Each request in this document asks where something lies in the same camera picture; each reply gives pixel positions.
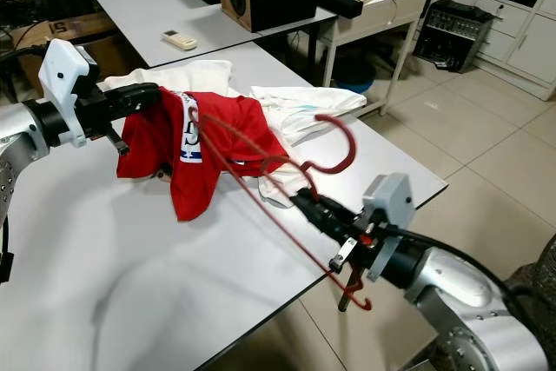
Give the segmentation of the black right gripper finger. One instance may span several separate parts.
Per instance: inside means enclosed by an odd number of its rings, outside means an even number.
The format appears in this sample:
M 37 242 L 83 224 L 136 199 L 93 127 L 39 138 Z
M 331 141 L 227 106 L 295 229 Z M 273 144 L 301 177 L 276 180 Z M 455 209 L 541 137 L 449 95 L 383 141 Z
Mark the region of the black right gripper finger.
M 345 227 L 356 220 L 356 215 L 344 205 L 311 189 L 298 189 L 294 206 L 316 227 Z
M 339 203 L 294 202 L 309 223 L 336 242 L 348 239 L 348 209 Z

